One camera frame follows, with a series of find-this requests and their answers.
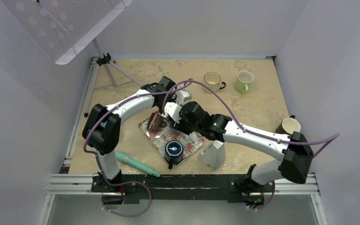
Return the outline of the brown small mug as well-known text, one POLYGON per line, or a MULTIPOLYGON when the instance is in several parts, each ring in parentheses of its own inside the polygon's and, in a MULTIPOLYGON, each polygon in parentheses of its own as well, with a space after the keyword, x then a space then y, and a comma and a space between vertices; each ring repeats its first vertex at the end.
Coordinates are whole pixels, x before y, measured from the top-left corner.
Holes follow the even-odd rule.
POLYGON ((166 126, 166 119, 159 112, 153 112, 148 120, 146 129, 156 133, 166 126))

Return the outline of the dark blue mug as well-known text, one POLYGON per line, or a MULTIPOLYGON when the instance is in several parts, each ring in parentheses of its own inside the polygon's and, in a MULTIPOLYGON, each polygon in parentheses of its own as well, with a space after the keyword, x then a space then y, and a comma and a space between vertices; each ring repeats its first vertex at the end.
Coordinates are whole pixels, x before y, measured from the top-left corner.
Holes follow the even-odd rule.
POLYGON ((168 163, 168 169, 171 170, 175 165, 183 161, 183 145, 176 140, 169 141, 164 149, 164 159, 168 163))

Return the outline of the cream mug black handle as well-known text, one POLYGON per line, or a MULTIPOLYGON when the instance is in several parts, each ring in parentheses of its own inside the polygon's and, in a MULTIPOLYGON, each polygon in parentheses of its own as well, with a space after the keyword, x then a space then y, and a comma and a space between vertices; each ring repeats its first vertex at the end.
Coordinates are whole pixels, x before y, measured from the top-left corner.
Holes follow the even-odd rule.
POLYGON ((207 72, 203 77, 203 81, 213 92, 217 92, 226 87, 226 83, 222 81, 222 77, 216 72, 207 72))

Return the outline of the light green mug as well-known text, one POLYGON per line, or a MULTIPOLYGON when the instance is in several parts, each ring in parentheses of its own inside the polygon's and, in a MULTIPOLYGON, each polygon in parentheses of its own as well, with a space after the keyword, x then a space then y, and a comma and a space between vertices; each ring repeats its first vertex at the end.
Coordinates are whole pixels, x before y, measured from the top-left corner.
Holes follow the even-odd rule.
POLYGON ((241 93, 249 92, 249 85, 253 81, 254 76, 249 71, 240 71, 237 75, 237 79, 235 82, 235 89, 241 93))

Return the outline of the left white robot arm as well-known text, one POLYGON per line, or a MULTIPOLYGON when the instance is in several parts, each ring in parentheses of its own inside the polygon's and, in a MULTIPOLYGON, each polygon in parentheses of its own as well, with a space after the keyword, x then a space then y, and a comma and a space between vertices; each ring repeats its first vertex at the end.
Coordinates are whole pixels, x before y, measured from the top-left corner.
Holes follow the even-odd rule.
POLYGON ((153 108, 162 108, 169 90, 175 89, 175 82, 164 76, 159 82, 142 86, 135 94, 111 106, 96 104, 91 109, 82 131, 85 139, 83 151, 96 158, 103 186, 110 192, 122 185, 115 148, 119 143, 121 125, 138 113, 153 108))

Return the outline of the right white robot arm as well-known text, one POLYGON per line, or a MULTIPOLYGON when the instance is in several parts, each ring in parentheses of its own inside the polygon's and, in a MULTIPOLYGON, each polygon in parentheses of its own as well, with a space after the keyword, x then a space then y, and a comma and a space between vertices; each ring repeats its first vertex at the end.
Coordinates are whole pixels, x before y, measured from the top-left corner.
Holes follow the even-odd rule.
POLYGON ((250 167, 244 184, 251 191, 278 179, 306 183, 313 153, 301 144, 306 140, 301 133, 283 135, 249 127, 222 114, 210 115, 194 101, 183 106, 167 103, 163 113, 170 126, 184 134, 195 132, 210 141, 246 146, 273 157, 270 162, 250 167))

